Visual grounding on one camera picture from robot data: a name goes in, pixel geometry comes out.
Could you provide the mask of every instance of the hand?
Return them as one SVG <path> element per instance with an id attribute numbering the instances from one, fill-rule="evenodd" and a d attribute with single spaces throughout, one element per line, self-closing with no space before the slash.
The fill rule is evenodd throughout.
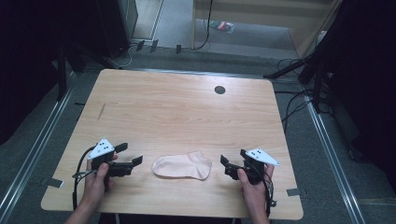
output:
<path id="1" fill-rule="evenodd" d="M 91 170 L 92 161 L 87 161 L 87 170 Z M 105 176 L 108 171 L 108 164 L 103 162 L 96 174 L 90 174 L 85 177 L 84 195 L 79 203 L 76 211 L 67 219 L 65 223 L 89 223 L 91 216 L 100 206 L 103 196 L 105 195 Z M 114 181 L 109 178 L 108 186 L 111 189 L 114 186 Z"/>
<path id="2" fill-rule="evenodd" d="M 266 164 L 264 172 L 267 173 L 264 177 L 265 180 L 270 181 L 274 173 L 274 165 Z M 266 198 L 265 198 L 265 186 L 264 183 L 260 182 L 257 185 L 251 185 L 248 182 L 248 176 L 244 170 L 238 170 L 238 177 L 242 183 L 241 191 L 243 193 L 247 210 L 250 214 L 254 224 L 269 223 L 268 216 L 265 213 Z"/>

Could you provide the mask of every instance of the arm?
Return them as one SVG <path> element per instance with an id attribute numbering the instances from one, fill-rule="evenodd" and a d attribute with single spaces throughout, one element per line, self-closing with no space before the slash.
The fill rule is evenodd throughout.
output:
<path id="1" fill-rule="evenodd" d="M 91 161 L 87 163 L 87 170 L 91 170 Z M 94 175 L 87 175 L 85 177 L 84 195 L 77 209 L 66 220 L 65 224 L 83 224 L 90 223 L 90 219 L 95 213 L 96 209 L 101 204 L 102 198 L 105 195 L 104 179 L 108 171 L 108 164 L 102 163 L 99 166 L 98 172 Z M 109 179 L 108 185 L 111 188 L 113 181 Z"/>
<path id="2" fill-rule="evenodd" d="M 274 166 L 268 165 L 265 172 L 271 177 L 274 172 Z M 247 210 L 249 212 L 250 218 L 254 224 L 269 224 L 270 221 L 265 213 L 265 186 L 261 182 L 257 185 L 251 185 L 248 182 L 248 176 L 244 170 L 238 170 L 238 177 L 242 183 L 242 192 L 245 199 L 245 204 L 247 205 Z"/>

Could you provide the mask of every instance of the table surface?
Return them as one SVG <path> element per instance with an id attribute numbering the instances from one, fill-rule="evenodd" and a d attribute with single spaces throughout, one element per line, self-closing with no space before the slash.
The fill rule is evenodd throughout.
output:
<path id="1" fill-rule="evenodd" d="M 217 86 L 225 88 L 215 93 Z M 240 149 L 263 148 L 278 160 L 273 176 L 273 219 L 300 219 L 296 189 L 272 83 L 264 79 L 103 70 L 55 171 L 64 181 L 48 187 L 41 206 L 72 211 L 74 179 L 83 152 L 102 138 L 116 146 L 128 143 L 118 161 L 143 155 L 131 175 L 115 177 L 99 212 L 196 217 L 248 217 L 239 181 L 224 174 L 224 155 L 243 165 Z M 162 178 L 152 164 L 167 155 L 201 151 L 212 161 L 206 180 Z M 78 200 L 84 181 L 78 185 Z"/>

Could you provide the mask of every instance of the gray carpet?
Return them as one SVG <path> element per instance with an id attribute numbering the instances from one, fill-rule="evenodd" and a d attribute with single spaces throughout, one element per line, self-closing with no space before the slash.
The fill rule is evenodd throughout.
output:
<path id="1" fill-rule="evenodd" d="M 132 62 L 124 69 L 144 68 L 227 73 L 232 74 L 228 76 L 249 78 L 262 78 L 262 74 L 275 72 L 278 63 L 278 60 L 273 59 L 198 51 L 183 51 L 181 54 L 175 54 L 174 49 L 157 49 L 154 53 L 149 53 L 149 47 L 144 47 L 138 52 L 131 50 L 131 54 Z M 128 62 L 127 54 L 118 59 L 118 63 Z M 41 209 L 40 202 L 46 187 L 40 185 L 39 182 L 42 177 L 53 175 L 83 109 L 81 105 L 75 105 L 75 103 L 87 101 L 94 81 L 102 69 L 101 65 L 87 60 L 84 73 L 77 74 L 76 85 L 70 100 L 8 223 L 63 223 L 70 215 L 68 212 L 49 212 Z M 301 90 L 296 75 L 293 73 L 274 81 L 274 86 L 276 91 Z M 3 170 L 0 193 L 6 192 L 7 186 L 19 171 L 55 104 L 56 96 L 57 87 L 54 87 L 26 118 L 13 137 L 0 146 L 0 168 Z M 276 95 L 282 118 L 285 117 L 286 106 L 292 96 L 290 94 Z M 291 108 L 303 101 L 303 97 L 298 98 Z M 388 199 L 394 199 L 395 194 L 383 173 L 371 163 L 352 161 L 347 155 L 345 142 L 332 117 L 323 115 L 323 118 L 351 185 L 358 199 L 362 200 L 361 209 L 367 223 L 392 223 L 396 220 L 395 206 L 389 203 Z M 305 189 L 307 192 L 307 195 L 301 197 L 304 217 L 299 221 L 274 220 L 273 223 L 351 223 L 316 128 L 306 108 L 290 117 L 286 138 L 297 185 L 299 189 Z M 377 200 L 376 203 L 367 203 L 367 199 Z M 97 218 L 98 216 L 92 220 L 92 223 L 97 223 Z"/>

